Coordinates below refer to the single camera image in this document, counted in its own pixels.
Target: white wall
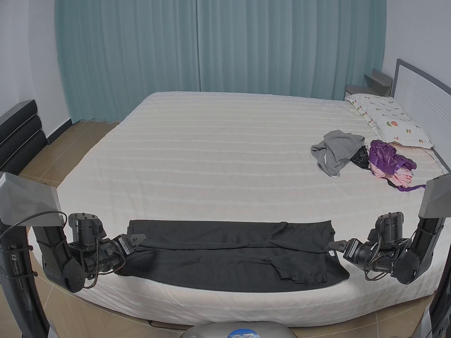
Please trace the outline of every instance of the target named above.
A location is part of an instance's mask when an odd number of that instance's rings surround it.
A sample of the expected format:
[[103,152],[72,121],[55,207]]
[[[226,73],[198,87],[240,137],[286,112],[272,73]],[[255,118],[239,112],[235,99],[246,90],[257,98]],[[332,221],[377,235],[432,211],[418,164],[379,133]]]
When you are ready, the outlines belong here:
[[451,0],[387,0],[382,72],[398,58],[451,87]]
[[56,54],[54,0],[0,0],[0,115],[35,99],[42,130],[69,119]]

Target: pink garment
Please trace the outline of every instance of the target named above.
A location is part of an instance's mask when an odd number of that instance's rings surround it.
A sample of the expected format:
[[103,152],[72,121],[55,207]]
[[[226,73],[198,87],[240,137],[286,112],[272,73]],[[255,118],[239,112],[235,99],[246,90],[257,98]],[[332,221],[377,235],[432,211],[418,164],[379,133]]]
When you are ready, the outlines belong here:
[[410,186],[410,183],[412,182],[412,172],[410,170],[404,169],[403,167],[399,168],[395,172],[395,174],[389,175],[384,173],[379,168],[376,168],[373,163],[370,162],[369,165],[371,166],[371,171],[376,177],[387,178],[397,187],[408,188]]

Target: gray cloth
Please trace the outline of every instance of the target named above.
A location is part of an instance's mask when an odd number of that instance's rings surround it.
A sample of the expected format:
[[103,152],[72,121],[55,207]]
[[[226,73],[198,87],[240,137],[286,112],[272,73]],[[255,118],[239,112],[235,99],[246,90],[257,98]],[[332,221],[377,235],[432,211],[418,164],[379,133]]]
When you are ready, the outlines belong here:
[[365,138],[361,135],[333,130],[321,143],[312,145],[310,151],[318,160],[318,166],[330,177],[336,177],[364,144]]

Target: floor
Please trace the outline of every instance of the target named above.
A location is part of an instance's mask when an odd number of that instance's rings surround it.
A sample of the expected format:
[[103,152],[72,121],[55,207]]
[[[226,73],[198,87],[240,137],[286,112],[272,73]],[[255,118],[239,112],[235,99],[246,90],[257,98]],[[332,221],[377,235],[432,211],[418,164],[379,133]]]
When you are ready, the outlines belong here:
[[[50,146],[46,146],[20,174],[57,187],[83,156],[115,124],[78,122]],[[84,301],[50,283],[31,254],[37,290],[48,318],[55,324],[60,338],[178,338],[186,327],[130,317]],[[400,338],[409,337],[432,296],[401,303],[347,322],[323,327],[293,328],[299,338]],[[0,290],[0,336],[20,338],[20,330]]]

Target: white headboard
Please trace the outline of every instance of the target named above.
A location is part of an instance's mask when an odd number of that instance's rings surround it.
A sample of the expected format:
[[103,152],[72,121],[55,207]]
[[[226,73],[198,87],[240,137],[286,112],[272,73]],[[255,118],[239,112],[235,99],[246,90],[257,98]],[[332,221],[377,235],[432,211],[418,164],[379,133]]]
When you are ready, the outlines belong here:
[[451,167],[451,88],[398,59],[392,97],[434,142],[434,152]]

